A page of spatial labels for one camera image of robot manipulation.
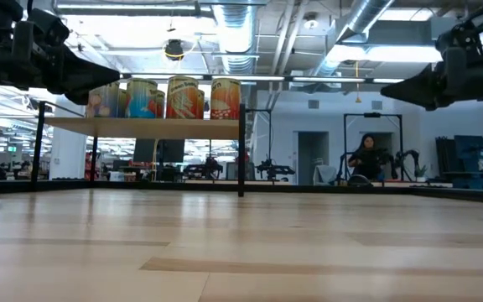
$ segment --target black frame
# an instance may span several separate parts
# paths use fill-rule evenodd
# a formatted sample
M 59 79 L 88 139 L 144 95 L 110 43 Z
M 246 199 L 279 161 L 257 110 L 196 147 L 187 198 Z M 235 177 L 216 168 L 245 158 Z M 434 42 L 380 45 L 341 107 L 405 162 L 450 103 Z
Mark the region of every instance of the black frame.
M 398 119 L 398 131 L 400 132 L 400 153 L 403 154 L 403 116 L 402 114 L 383 114 L 383 113 L 344 113 L 344 154 L 348 154 L 348 117 L 381 118 L 396 117 Z M 344 158 L 344 180 L 348 180 L 348 158 Z M 400 169 L 401 180 L 403 181 L 403 169 Z
M 73 189 L 92 189 L 92 188 L 109 188 L 109 189 L 139 189 L 139 190 L 205 190 L 205 191 L 237 191 L 238 196 L 243 197 L 246 191 L 249 192 L 291 192 L 291 193 L 338 193 L 338 194 L 384 194 L 384 195 L 422 195 L 430 197 L 451 198 L 459 200 L 475 200 L 483 202 L 483 191 L 478 190 L 457 190 L 446 188 L 430 188 L 430 187 L 378 187 L 378 188 L 352 188 L 339 186 L 294 186 L 294 185 L 246 185 L 245 184 L 245 161 L 238 160 L 238 183 L 237 185 L 214 185 L 214 184 L 185 184 L 185 183 L 114 183 L 95 180 L 95 175 L 91 174 L 89 181 L 83 180 L 38 180 L 40 150 L 42 146 L 42 132 L 44 130 L 44 114 L 45 106 L 48 102 L 39 103 L 39 124 L 37 126 L 36 144 L 34 148 L 33 172 L 30 181 L 0 181 L 0 193 L 16 193 L 31 191 L 50 191 L 50 190 L 73 190 Z M 61 110 L 73 113 L 79 117 L 82 114 L 73 112 L 69 109 L 61 107 L 54 103 L 51 106 Z M 246 109 L 245 104 L 240 105 L 239 119 L 239 159 L 245 157 L 245 126 L 247 112 L 267 112 L 270 117 L 270 135 L 271 141 L 271 111 L 270 110 L 254 110 Z M 346 126 L 347 116 L 365 116 L 366 114 L 345 114 L 344 121 Z M 400 122 L 400 149 L 403 151 L 403 132 L 402 132 L 402 115 L 399 114 L 381 114 L 380 117 L 398 117 Z M 96 165 L 98 137 L 94 137 L 91 163 Z M 269 154 L 271 157 L 271 142 L 269 144 Z

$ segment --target dark hair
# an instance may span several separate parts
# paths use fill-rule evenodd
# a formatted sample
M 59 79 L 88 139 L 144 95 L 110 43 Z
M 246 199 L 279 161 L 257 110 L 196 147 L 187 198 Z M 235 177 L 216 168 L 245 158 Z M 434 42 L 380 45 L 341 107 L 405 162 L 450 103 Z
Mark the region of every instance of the dark hair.
M 362 149 L 365 148 L 365 140 L 367 138 L 371 138 L 374 142 L 376 141 L 374 139 L 374 135 L 372 135 L 370 133 L 367 133 L 367 134 L 363 135 L 362 138 L 361 138 L 361 143 L 359 144 L 359 148 L 357 148 L 357 150 L 356 150 L 356 153 L 362 151 Z

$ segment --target ceiling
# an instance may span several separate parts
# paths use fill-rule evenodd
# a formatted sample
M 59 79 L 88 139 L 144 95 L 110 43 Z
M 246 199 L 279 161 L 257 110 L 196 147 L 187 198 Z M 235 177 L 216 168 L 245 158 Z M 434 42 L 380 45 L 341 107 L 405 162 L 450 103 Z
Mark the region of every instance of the ceiling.
M 53 1 L 34 2 L 41 9 L 50 10 Z M 310 70 L 318 65 L 327 55 L 326 35 L 330 31 L 333 20 L 348 14 L 351 0 L 309 1 L 305 8 L 306 13 L 316 13 L 315 20 L 318 25 L 308 29 L 303 25 L 299 27 L 293 43 L 293 51 L 288 56 L 285 73 L 291 70 Z M 172 3 L 172 1 L 142 1 L 142 0 L 59 0 L 57 5 L 119 3 L 131 5 Z M 267 5 L 257 7 L 255 40 L 256 45 L 251 53 L 256 60 L 255 74 L 269 75 L 272 72 L 275 49 L 279 41 L 279 33 L 283 24 L 283 17 L 287 1 L 268 0 Z M 469 10 L 473 10 L 483 1 L 469 0 Z M 293 35 L 294 20 L 298 17 L 300 6 L 293 9 L 293 16 L 289 22 L 287 38 Z M 450 16 L 463 14 L 463 1 L 429 1 L 429 0 L 397 0 L 380 18 L 380 20 L 425 21 L 433 15 Z M 218 74 L 223 72 L 220 48 L 221 29 L 216 26 L 212 18 L 190 17 L 127 17 L 121 15 L 91 16 L 91 15 L 63 15 L 65 24 L 72 30 L 67 39 L 67 45 L 80 57 L 94 61 L 97 64 L 117 69 L 122 73 L 182 73 L 182 74 Z M 170 39 L 181 39 L 185 56 L 180 62 L 167 60 L 164 55 L 164 46 Z M 229 43 L 236 43 L 237 37 L 232 37 Z M 381 77 L 403 79 L 413 76 L 421 71 L 426 63 L 398 63 L 389 61 L 360 60 L 358 63 L 340 64 L 337 71 L 342 76 Z M 343 85 L 342 92 L 336 94 L 344 100 L 353 97 L 357 85 Z M 360 89 L 374 90 L 379 86 L 361 85 Z M 205 88 L 209 96 L 209 87 Z M 303 92 L 290 92 L 291 96 L 279 97 L 275 109 L 279 112 L 295 111 L 299 109 L 296 100 L 303 102 L 312 98 L 320 100 L 333 98 L 333 95 L 317 93 L 307 95 Z M 258 103 L 267 100 L 267 93 L 258 94 Z M 46 90 L 30 89 L 20 91 L 12 87 L 0 87 L 0 141 L 25 141 L 29 145 L 28 152 L 32 152 L 34 135 L 36 133 L 36 107 L 35 102 L 55 102 L 53 96 Z M 344 111 L 341 102 L 333 105 L 323 102 L 323 112 Z M 53 129 L 44 129 L 44 146 L 49 147 Z M 100 141 L 100 148 L 111 154 L 119 154 L 121 150 L 132 147 L 132 140 L 105 139 Z M 230 156 L 234 154 L 231 142 L 218 142 L 221 154 Z M 208 152 L 208 141 L 189 141 L 189 153 L 195 154 L 199 160 L 202 154 Z

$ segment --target can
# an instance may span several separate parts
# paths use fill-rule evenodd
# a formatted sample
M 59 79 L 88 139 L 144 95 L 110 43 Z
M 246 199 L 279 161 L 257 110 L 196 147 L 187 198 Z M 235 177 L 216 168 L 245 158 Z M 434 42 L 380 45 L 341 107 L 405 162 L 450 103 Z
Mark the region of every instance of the can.
M 145 79 L 130 79 L 127 83 L 127 117 L 155 118 L 150 111 L 154 104 L 158 83 Z
M 127 110 L 127 93 L 124 89 L 118 90 L 118 108 L 117 108 L 117 117 L 126 117 L 126 110 Z
M 117 117 L 119 82 L 89 91 L 86 117 Z
M 205 92 L 202 90 L 197 95 L 197 119 L 205 119 Z
M 156 118 L 164 118 L 165 109 L 165 92 L 156 91 L 154 96 L 154 103 L 152 103 L 149 110 L 154 113 Z
M 210 119 L 239 119 L 241 96 L 240 81 L 214 79 L 211 82 Z
M 199 82 L 188 76 L 173 76 L 167 90 L 166 118 L 196 118 Z

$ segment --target orange can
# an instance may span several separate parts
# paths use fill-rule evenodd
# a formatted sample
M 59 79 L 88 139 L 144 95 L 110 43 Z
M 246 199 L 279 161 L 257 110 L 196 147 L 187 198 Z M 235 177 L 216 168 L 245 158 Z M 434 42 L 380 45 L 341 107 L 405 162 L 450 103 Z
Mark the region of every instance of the orange can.
M 241 98 L 240 81 L 214 79 L 211 82 L 210 119 L 239 119 Z
M 154 112 L 156 118 L 164 118 L 165 108 L 165 92 L 156 91 L 154 95 L 153 108 L 150 108 L 151 112 Z
M 188 76 L 173 76 L 167 90 L 166 118 L 197 118 L 199 82 Z
M 197 119 L 205 119 L 205 92 L 201 90 L 197 97 Z

